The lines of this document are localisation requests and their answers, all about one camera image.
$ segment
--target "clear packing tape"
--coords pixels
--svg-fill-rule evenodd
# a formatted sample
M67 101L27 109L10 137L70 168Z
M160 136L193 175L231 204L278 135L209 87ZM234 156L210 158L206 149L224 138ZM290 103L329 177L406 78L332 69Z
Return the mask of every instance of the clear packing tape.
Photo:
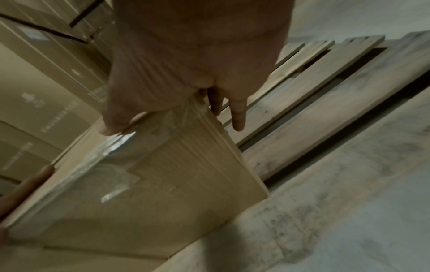
M199 97L66 156L3 222L12 239L169 257L267 196Z

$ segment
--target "wooden pallet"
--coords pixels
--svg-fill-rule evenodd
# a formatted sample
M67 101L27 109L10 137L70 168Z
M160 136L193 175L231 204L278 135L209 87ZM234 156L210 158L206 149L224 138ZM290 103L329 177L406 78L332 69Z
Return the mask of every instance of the wooden pallet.
M156 272L297 263L339 218L430 161L430 32L312 43L280 59L250 97L243 131L233 130L228 107L218 119L266 182L300 165L267 200Z

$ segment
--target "human hand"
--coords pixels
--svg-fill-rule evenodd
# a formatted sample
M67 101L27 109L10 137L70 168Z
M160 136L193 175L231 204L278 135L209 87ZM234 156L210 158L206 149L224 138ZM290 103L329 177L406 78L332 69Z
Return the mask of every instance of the human hand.
M47 165L34 177L28 178L18 185L11 194L0 197L0 218L4 219L5 216L18 207L30 194L48 180L54 171L54 166ZM5 244L6 241L7 232L5 229L0 229L0 246Z
M103 113L104 135L141 112L165 110L207 89L220 114L229 100L235 130L247 98L275 66L293 0L114 1L118 37Z

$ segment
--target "skin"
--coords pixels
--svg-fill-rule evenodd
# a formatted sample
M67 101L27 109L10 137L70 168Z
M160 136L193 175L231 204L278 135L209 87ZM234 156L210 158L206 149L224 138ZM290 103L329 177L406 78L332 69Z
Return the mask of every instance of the skin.
M34 177L23 181L11 194L0 198L0 218L5 218L19 206L39 186L49 179L55 172L54 166L45 166ZM0 246L7 242L7 231L0 229Z
M207 89L233 128L265 82L284 44L294 0L117 0L118 39L103 113L104 135L141 112L169 109Z

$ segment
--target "pallet slat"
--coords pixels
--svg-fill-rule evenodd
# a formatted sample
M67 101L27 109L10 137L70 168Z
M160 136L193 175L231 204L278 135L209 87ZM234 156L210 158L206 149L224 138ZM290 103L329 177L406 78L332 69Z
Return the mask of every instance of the pallet slat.
M244 153L261 179L341 130L430 69L430 32L411 33Z
M276 92L270 92L250 108L246 113L247 123L243 131L237 132L228 125L226 130L230 137L236 144L242 144L248 137L267 127L382 41L383 36L345 40L297 76L291 84Z
M333 44L333 41L315 42L301 49L296 55L292 56L288 61L272 72L263 86L253 95L248 97L248 108L254 105L268 91L275 88L292 73L296 72L300 67L304 66L316 56L330 48ZM232 113L230 111L230 107L225 108L217 118L223 125L231 123Z
M312 254L338 219L430 160L430 88L155 272L260 272Z
M294 54L299 52L300 49L302 49L305 46L304 43L288 43L282 47L281 52L279 53L278 60L275 64L276 70L279 66L284 64L289 58L291 58Z

